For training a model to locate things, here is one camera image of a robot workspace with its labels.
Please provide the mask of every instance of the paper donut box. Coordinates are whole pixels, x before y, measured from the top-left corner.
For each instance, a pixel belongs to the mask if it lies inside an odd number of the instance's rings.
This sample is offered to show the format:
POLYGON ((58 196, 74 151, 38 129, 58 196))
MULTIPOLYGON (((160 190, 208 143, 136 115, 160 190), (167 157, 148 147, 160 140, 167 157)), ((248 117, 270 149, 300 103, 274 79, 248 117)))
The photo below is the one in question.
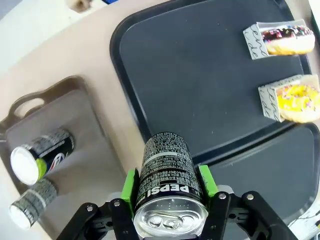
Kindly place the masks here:
POLYGON ((289 85, 309 85, 320 92, 318 75, 295 75, 286 79, 276 81, 258 88, 263 115, 269 119, 283 122, 280 116, 277 90, 289 85))
POLYGON ((243 31, 246 44, 253 60, 268 58, 275 55, 268 53, 262 33, 271 29, 287 28, 288 26, 306 26, 303 19, 282 22, 257 22, 243 31))

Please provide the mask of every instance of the white can lid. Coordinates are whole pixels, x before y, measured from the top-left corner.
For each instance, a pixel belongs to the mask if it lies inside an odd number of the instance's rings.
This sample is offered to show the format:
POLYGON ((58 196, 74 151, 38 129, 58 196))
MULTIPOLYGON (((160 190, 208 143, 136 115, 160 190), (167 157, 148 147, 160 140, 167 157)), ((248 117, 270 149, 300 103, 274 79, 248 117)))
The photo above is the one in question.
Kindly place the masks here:
POLYGON ((27 185, 33 185, 39 178, 39 169, 34 156, 22 146, 16 147, 10 157, 16 177, 27 185))
POLYGON ((18 225, 20 228, 24 230, 28 230, 31 228, 31 223, 27 216, 24 214, 23 211, 21 211, 18 207, 14 205, 9 206, 9 215, 12 219, 12 221, 18 225))

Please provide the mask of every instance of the soda can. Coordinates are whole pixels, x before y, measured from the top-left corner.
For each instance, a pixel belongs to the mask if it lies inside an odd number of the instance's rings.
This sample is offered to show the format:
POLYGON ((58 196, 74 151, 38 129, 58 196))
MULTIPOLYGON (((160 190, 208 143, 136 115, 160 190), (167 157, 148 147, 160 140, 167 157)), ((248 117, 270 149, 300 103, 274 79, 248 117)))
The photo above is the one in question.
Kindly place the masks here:
POLYGON ((71 133, 59 128, 16 147, 10 156, 11 167, 21 182, 33 185, 69 156, 74 148, 71 133))
POLYGON ((42 178, 9 206, 9 215, 16 225, 28 230, 57 195, 54 184, 42 178))
POLYGON ((202 232, 208 211, 183 138, 154 135, 144 148, 134 226, 142 237, 176 237, 202 232))

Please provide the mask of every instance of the dark gray tray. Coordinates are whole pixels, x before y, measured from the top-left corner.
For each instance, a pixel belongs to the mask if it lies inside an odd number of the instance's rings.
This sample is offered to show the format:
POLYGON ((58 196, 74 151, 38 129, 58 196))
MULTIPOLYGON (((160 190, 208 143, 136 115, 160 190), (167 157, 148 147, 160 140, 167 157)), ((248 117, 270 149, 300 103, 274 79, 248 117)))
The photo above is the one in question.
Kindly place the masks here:
POLYGON ((291 20, 284 0, 173 0, 123 20, 110 54, 144 140, 177 133, 201 163, 290 126, 263 116, 258 87, 310 74, 307 57, 252 60, 243 30, 291 20))
MULTIPOLYGON (((294 127, 209 168, 216 184, 231 186, 237 196, 259 192, 288 224, 308 210, 318 194, 318 127, 313 123, 294 127)), ((245 238, 235 224, 227 225, 225 240, 245 238)))

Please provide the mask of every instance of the green gripper pad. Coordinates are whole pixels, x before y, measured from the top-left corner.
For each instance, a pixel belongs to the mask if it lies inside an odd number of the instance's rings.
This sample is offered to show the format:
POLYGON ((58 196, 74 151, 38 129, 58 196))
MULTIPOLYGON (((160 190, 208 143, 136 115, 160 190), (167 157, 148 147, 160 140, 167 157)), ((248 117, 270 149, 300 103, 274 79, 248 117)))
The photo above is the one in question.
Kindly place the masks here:
POLYGON ((134 216, 138 188, 139 172, 137 169, 130 170, 124 182, 124 186, 121 193, 121 199, 123 199, 128 204, 132 217, 134 216))
POLYGON ((202 179, 199 179, 203 184, 203 195, 205 196, 205 199, 207 201, 206 207, 210 208, 211 206, 211 198, 219 192, 219 189, 215 183, 214 178, 212 177, 212 174, 210 172, 210 169, 207 165, 200 165, 199 166, 199 172, 200 172, 200 177, 202 179))

